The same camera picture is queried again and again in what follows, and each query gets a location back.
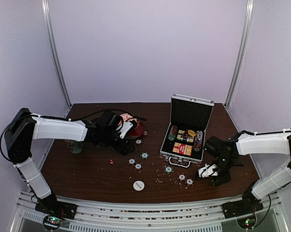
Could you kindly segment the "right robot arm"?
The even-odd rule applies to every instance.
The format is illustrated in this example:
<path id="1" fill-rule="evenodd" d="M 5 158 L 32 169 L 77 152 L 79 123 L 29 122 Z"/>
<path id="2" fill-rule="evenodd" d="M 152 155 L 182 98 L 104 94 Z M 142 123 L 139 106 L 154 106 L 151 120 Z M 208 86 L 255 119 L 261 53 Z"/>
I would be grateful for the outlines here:
<path id="1" fill-rule="evenodd" d="M 243 130 L 226 140 L 212 136 L 206 141 L 204 150 L 214 157 L 214 160 L 200 168 L 196 174 L 201 178 L 210 177 L 215 186 L 230 181 L 230 169 L 240 165 L 240 156 L 288 156 L 288 159 L 268 176 L 250 184 L 239 202 L 238 208 L 242 213 L 249 213 L 257 206 L 257 201 L 291 183 L 291 128 L 262 133 Z"/>

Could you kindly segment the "green 20 chip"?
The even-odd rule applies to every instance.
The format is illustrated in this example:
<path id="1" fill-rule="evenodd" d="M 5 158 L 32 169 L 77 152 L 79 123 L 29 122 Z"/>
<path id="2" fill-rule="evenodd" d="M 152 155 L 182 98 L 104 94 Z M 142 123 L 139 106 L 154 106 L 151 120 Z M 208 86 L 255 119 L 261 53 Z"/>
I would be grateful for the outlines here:
<path id="1" fill-rule="evenodd" d="M 147 160 L 147 159 L 149 159 L 149 154 L 147 153 L 147 152 L 143 152 L 141 155 L 140 155 L 140 157 L 141 157 L 141 159 L 143 159 L 143 160 Z"/>

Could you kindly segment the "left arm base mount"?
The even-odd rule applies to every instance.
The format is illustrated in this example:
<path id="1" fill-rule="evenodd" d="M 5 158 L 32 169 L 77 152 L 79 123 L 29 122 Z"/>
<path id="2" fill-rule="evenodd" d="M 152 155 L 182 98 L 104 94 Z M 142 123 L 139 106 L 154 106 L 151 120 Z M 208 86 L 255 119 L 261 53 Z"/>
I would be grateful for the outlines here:
<path id="1" fill-rule="evenodd" d="M 62 226 L 65 220 L 74 219 L 77 210 L 76 204 L 58 201 L 54 194 L 45 199 L 33 195 L 32 202 L 34 202 L 33 197 L 36 198 L 35 210 L 45 214 L 43 226 L 47 231 L 54 232 Z"/>

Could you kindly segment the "red playing card box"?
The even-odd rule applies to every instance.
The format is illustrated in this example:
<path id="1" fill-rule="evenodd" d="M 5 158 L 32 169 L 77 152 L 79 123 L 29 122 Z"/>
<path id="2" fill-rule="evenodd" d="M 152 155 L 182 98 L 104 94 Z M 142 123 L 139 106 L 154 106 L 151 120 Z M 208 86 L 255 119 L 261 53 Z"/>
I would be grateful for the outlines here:
<path id="1" fill-rule="evenodd" d="M 180 154 L 191 156 L 193 147 L 191 145 L 186 145 L 182 143 L 175 143 L 173 147 L 173 152 Z"/>

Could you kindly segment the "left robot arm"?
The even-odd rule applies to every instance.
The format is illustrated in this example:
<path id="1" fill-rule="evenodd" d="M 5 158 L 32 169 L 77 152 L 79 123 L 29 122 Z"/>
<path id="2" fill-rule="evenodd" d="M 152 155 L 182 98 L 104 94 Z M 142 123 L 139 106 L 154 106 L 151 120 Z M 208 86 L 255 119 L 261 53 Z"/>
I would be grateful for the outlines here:
<path id="1" fill-rule="evenodd" d="M 35 115 L 29 109 L 22 108 L 3 129 L 0 145 L 6 145 L 5 159 L 19 170 L 37 198 L 42 200 L 42 208 L 49 214 L 57 214 L 60 203 L 55 200 L 54 193 L 32 158 L 32 141 L 54 139 L 92 143 L 110 146 L 123 156 L 133 152 L 134 143 L 125 136 L 137 127 L 137 122 L 125 121 L 113 110 L 104 110 L 101 113 L 95 120 L 77 120 Z"/>

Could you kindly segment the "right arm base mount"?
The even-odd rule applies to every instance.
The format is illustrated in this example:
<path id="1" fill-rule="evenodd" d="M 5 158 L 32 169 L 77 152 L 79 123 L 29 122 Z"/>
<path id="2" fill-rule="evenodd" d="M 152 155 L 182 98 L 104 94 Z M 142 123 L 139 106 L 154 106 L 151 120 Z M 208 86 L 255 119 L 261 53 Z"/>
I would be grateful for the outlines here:
<path id="1" fill-rule="evenodd" d="M 238 226 L 245 230 L 257 226 L 256 213 L 260 210 L 263 210 L 263 204 L 251 192 L 245 192 L 241 200 L 226 202 L 222 205 L 225 219 L 238 218 Z"/>

